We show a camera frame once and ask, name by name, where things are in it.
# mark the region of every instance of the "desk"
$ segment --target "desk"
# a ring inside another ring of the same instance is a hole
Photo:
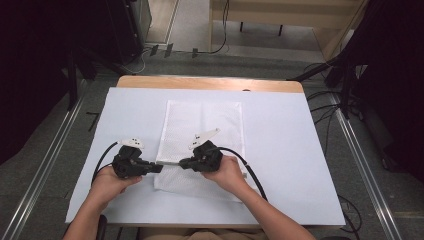
[[[339,227],[345,224],[299,83],[123,76],[117,86],[110,89],[106,99],[71,199],[67,222],[72,221],[87,195],[94,167],[111,143],[135,135],[145,143],[143,159],[155,159],[168,100],[218,99],[243,104],[246,160],[271,204],[302,225]],[[106,158],[112,158],[118,149],[112,149]],[[109,204],[104,214],[109,223],[123,226],[259,227],[244,204],[155,190],[152,175],[127,189]]]
[[[361,20],[368,0],[230,0],[228,21],[313,27],[326,61]],[[222,21],[224,0],[209,3],[209,50],[213,21]]]

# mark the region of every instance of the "white cloth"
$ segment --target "white cloth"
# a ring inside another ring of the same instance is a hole
[[[193,152],[188,146],[194,135],[216,128],[221,131],[210,140],[218,147],[230,148],[244,156],[241,103],[168,101],[156,162],[178,164],[181,159],[191,157]],[[195,197],[239,201],[200,173],[179,166],[165,166],[155,176],[154,187]]]

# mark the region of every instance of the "white tabletop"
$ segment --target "white tabletop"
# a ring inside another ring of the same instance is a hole
[[[155,159],[168,100],[241,102],[246,160],[269,202],[302,225],[345,224],[303,93],[148,88],[109,90],[66,222],[75,217],[100,156],[113,142],[139,137],[146,146],[142,158]],[[118,150],[113,148],[103,164]],[[111,202],[104,214],[109,223],[123,226],[258,226],[242,203],[155,190],[152,174]]]

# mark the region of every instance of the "small white object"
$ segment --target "small white object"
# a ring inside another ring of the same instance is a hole
[[[128,146],[128,147],[135,147],[135,148],[144,148],[143,142],[141,142],[138,138],[131,138],[131,139],[124,139],[118,142],[121,145]]]
[[[191,145],[188,146],[188,149],[193,150],[196,147],[202,145],[203,143],[211,139],[213,136],[215,136],[219,131],[219,128],[215,128],[211,131],[195,134]]]

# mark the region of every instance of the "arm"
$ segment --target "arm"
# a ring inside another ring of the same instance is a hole
[[[203,176],[238,197],[269,239],[315,239],[309,231],[273,207],[246,183],[235,157],[224,156],[218,171],[203,173]]]
[[[140,181],[141,177],[120,179],[112,167],[102,169],[63,239],[95,239],[100,214],[108,203],[128,186]]]

